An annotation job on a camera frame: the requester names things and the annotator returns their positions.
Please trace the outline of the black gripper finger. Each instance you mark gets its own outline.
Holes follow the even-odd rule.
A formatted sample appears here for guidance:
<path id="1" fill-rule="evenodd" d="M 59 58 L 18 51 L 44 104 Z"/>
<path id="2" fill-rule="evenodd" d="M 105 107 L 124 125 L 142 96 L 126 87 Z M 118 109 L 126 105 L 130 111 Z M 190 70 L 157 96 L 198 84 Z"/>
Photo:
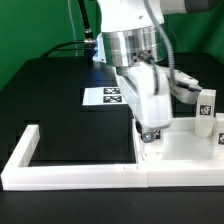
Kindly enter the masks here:
<path id="1" fill-rule="evenodd" d="M 154 130 L 144 129 L 141 138 L 144 143 L 151 143 L 155 140 L 156 134 Z"/>

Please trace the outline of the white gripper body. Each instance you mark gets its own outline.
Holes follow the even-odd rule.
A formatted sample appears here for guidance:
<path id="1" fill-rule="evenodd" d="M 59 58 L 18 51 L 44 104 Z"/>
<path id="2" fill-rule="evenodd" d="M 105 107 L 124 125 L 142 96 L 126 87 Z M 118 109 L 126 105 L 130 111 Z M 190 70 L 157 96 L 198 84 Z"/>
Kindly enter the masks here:
<path id="1" fill-rule="evenodd" d="M 169 127 L 172 120 L 168 79 L 162 69 L 156 69 L 159 76 L 158 93 L 155 93 L 155 77 L 151 65 L 140 62 L 137 66 L 117 67 L 115 70 L 122 96 L 136 120 L 146 130 Z"/>

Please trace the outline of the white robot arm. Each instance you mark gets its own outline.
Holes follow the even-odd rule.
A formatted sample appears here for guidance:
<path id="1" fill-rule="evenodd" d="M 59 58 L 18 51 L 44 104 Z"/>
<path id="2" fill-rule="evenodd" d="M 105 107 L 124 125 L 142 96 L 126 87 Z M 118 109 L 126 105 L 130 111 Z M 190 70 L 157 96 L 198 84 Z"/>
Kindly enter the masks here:
<path id="1" fill-rule="evenodd" d="M 167 14 L 210 11 L 222 0 L 97 0 L 102 16 L 98 55 L 115 78 L 145 143 L 170 126 L 171 98 L 193 104 L 202 87 L 175 69 L 162 24 Z"/>

